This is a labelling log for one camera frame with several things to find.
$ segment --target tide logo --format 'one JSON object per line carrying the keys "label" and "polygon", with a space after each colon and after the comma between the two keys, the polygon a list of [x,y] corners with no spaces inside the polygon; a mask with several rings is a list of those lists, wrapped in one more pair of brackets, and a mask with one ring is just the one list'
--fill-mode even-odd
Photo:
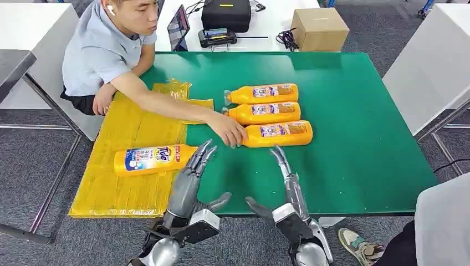
{"label": "tide logo", "polygon": [[168,147],[158,147],[155,150],[155,159],[158,162],[168,163],[171,161],[171,150]]}

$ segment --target bottle label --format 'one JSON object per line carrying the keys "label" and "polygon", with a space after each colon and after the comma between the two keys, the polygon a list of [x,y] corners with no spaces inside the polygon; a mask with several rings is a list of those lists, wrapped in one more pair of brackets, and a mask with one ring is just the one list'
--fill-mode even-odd
{"label": "bottle label", "polygon": [[294,90],[292,89],[290,84],[253,87],[253,97],[255,98],[287,95],[287,94],[292,94],[292,93],[294,93]]}
{"label": "bottle label", "polygon": [[253,115],[273,115],[286,112],[295,112],[294,104],[282,103],[282,104],[255,104],[251,107]]}
{"label": "bottle label", "polygon": [[277,124],[260,126],[262,137],[274,137],[307,132],[307,125],[304,122],[293,122],[287,124]]}
{"label": "bottle label", "polygon": [[126,152],[128,171],[152,169],[159,164],[180,161],[180,146],[163,146],[144,149],[129,149]]}

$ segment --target cardboard box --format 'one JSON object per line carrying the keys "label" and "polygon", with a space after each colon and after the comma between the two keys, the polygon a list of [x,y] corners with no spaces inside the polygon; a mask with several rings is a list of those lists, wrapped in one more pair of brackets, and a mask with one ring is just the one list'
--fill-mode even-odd
{"label": "cardboard box", "polygon": [[349,33],[335,8],[296,9],[291,28],[301,51],[339,52]]}

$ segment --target man's arm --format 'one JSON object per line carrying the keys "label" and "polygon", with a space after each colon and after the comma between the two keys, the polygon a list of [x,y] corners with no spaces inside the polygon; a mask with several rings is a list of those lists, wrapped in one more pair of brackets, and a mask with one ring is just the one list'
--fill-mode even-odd
{"label": "man's arm", "polygon": [[147,71],[153,64],[155,60],[155,43],[153,44],[144,44],[142,46],[142,52],[140,53],[139,62],[135,67],[132,68],[132,72],[137,76],[141,76],[145,71]]}
{"label": "man's arm", "polygon": [[[132,68],[132,72],[137,76],[142,75],[147,71],[153,64],[155,59],[155,43],[144,44],[142,46],[142,52],[140,54],[139,62],[135,67]],[[106,115],[108,112],[109,104],[113,98],[116,88],[111,84],[104,84],[96,93],[95,99],[93,100],[93,112],[95,115]]]}
{"label": "man's arm", "polygon": [[142,109],[175,119],[199,121],[208,124],[228,146],[239,146],[243,139],[248,138],[244,127],[230,117],[206,107],[189,104],[169,95],[148,90],[134,71],[113,79],[111,85],[137,103]]}

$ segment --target yellow plastic sheet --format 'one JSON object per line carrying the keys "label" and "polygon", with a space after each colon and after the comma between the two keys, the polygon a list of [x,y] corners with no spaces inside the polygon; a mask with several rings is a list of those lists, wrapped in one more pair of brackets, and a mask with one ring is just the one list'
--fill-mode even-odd
{"label": "yellow plastic sheet", "polygon": [[[153,90],[186,100],[189,87],[189,83],[172,79],[169,84],[155,84]],[[213,108],[212,99],[189,101]],[[117,93],[101,126],[69,215],[74,218],[163,215],[177,171],[120,177],[114,172],[114,154],[135,147],[184,144],[186,127],[184,121],[143,111]]]}

